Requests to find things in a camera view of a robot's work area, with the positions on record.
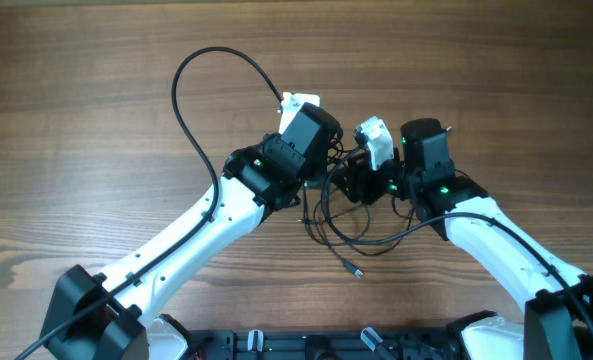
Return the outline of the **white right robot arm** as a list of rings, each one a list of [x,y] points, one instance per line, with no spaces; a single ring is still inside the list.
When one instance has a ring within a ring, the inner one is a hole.
[[[383,121],[358,126],[358,146],[328,181],[353,202],[385,192],[411,203],[421,226],[464,250],[511,295],[520,324],[481,312],[456,327],[467,359],[593,359],[593,275],[566,263],[515,225],[471,178],[458,175],[436,119],[400,128],[398,154]]]

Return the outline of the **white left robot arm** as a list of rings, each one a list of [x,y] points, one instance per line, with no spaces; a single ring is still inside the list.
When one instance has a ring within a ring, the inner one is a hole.
[[[304,103],[278,132],[234,151],[201,200],[130,255],[90,274],[76,265],[55,286],[39,343],[57,359],[187,359],[187,331],[162,310],[214,256],[272,213],[299,204],[322,176],[337,120]]]

